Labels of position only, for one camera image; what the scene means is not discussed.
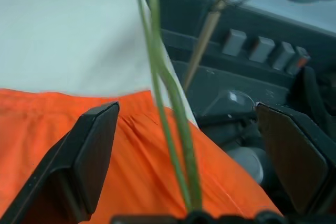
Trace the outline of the green cable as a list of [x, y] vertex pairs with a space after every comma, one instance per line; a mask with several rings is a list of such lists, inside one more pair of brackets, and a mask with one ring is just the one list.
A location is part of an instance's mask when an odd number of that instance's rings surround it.
[[[202, 210], [202, 190], [199, 180], [196, 155], [191, 130], [186, 117], [182, 97], [172, 74], [165, 65], [161, 46], [160, 1], [149, 0], [150, 18], [147, 19], [142, 0], [137, 0], [149, 56], [150, 70], [156, 105], [169, 150], [176, 179], [187, 212]], [[162, 82], [169, 96], [182, 147], [183, 161], [180, 162], [166, 114], [159, 83]]]

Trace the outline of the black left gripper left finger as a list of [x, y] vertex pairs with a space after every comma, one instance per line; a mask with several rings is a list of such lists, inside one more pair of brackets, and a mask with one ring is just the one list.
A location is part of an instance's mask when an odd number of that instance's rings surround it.
[[0, 224], [79, 224], [95, 212], [110, 164], [118, 102], [91, 108], [44, 155]]

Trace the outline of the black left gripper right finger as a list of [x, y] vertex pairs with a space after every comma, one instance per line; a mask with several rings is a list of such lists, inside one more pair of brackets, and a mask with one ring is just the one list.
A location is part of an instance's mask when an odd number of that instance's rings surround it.
[[307, 115], [284, 106], [255, 107], [265, 149], [300, 214], [336, 214], [336, 141]]

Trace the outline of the orange shorts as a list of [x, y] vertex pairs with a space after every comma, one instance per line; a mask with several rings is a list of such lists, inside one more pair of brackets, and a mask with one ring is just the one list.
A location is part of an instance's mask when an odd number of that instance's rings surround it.
[[[175, 177], [158, 110], [150, 91], [118, 97], [112, 156], [91, 219], [108, 224], [117, 214], [171, 214], [186, 210]], [[0, 89], [0, 218], [46, 152], [90, 108], [109, 98]], [[202, 186], [203, 208], [214, 217], [254, 217], [277, 207], [253, 178], [190, 125]]]

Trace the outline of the grey round cylinder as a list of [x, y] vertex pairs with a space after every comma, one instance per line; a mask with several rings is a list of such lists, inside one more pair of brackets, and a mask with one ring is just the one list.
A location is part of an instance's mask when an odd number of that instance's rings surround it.
[[259, 185], [263, 183], [265, 171], [264, 150], [256, 147], [238, 147], [227, 154], [235, 160]]

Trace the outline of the thin tan rod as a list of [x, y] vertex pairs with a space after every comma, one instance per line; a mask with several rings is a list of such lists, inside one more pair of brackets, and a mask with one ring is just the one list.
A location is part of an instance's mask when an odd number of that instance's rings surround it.
[[193, 80], [197, 67], [200, 64], [202, 56], [207, 48], [211, 36], [218, 24], [222, 10], [226, 7], [225, 0], [218, 0], [208, 10], [202, 24], [197, 43], [188, 64], [188, 68], [183, 81], [183, 90], [186, 92]]

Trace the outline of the grey block with orange mark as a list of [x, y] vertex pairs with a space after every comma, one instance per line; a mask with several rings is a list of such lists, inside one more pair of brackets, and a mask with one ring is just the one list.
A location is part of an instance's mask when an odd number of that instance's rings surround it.
[[295, 54], [285, 68], [285, 72], [290, 75], [297, 75], [311, 59], [306, 49], [302, 47], [295, 48]]

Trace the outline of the grey rectangular block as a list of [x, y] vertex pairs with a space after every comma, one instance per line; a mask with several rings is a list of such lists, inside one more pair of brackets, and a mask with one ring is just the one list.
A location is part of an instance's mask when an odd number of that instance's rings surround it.
[[295, 50], [290, 43], [281, 42], [272, 56], [271, 67], [279, 71], [283, 70], [294, 54]]
[[275, 42], [272, 39], [258, 36], [249, 53], [248, 59], [253, 62], [264, 63], [274, 47]]
[[243, 31], [230, 29], [222, 46], [222, 53], [229, 56], [238, 56], [240, 53], [247, 35]]

